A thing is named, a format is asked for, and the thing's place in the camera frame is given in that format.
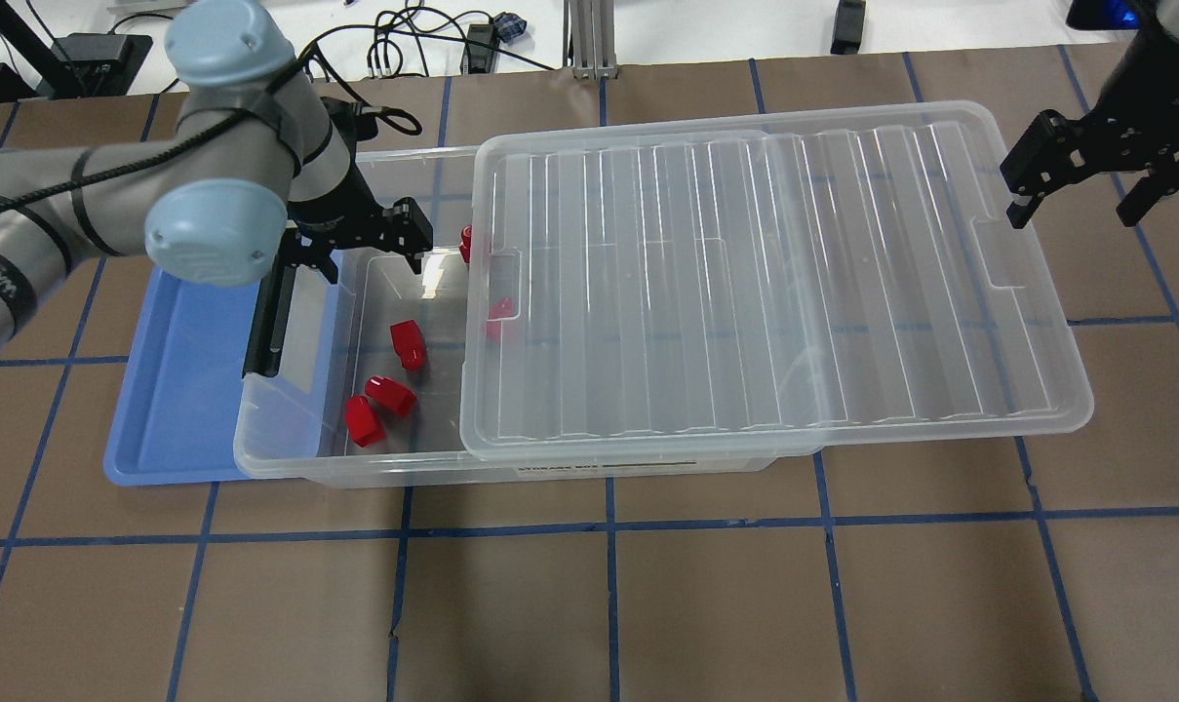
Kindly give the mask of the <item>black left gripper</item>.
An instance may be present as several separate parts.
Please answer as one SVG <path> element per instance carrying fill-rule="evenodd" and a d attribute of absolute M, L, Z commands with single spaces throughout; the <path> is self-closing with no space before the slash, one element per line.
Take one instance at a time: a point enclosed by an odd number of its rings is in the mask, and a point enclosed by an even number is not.
<path fill-rule="evenodd" d="M 413 274 L 423 273 L 433 249 L 424 209 L 413 197 L 381 208 L 356 164 L 358 142 L 375 138 L 380 125 L 399 129 L 399 110 L 338 97 L 320 103 L 328 126 L 292 182 L 286 214 L 294 230 L 283 235 L 282 265 L 307 267 L 336 286 L 334 252 L 378 245 L 381 252 L 404 258 Z"/>

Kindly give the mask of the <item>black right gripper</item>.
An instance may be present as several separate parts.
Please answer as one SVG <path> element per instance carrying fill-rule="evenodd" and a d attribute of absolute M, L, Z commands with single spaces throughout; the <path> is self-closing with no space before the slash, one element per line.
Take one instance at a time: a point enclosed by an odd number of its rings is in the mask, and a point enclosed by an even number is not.
<path fill-rule="evenodd" d="M 1117 205 L 1124 227 L 1179 190 L 1179 40 L 1141 29 L 1094 106 L 1079 120 L 1043 110 L 1000 164 L 1013 228 L 1029 225 L 1045 197 L 1096 173 L 1147 172 Z"/>

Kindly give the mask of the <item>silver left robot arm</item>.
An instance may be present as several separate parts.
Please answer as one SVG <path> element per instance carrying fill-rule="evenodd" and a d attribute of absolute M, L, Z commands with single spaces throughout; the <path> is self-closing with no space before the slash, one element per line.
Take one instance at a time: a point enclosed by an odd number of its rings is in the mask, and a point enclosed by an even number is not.
<path fill-rule="evenodd" d="M 91 258 L 146 256 L 220 288 L 299 265 L 334 283 L 334 252 L 358 248 L 421 271 L 433 228 L 411 197 L 378 204 L 354 125 L 419 135 L 411 114 L 317 96 L 255 1 L 187 6 L 165 50 L 189 88 L 171 139 L 0 147 L 0 350 Z"/>

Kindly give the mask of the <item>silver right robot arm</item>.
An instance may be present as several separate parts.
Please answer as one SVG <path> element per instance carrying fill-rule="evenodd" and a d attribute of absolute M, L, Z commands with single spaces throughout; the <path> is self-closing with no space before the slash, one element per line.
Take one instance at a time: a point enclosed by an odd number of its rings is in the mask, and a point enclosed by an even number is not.
<path fill-rule="evenodd" d="M 1043 197 L 1100 173 L 1141 175 L 1117 205 L 1124 227 L 1179 192 L 1179 1 L 1128 5 L 1137 35 L 1087 114 L 1043 110 L 1005 156 L 1013 228 L 1027 225 Z"/>

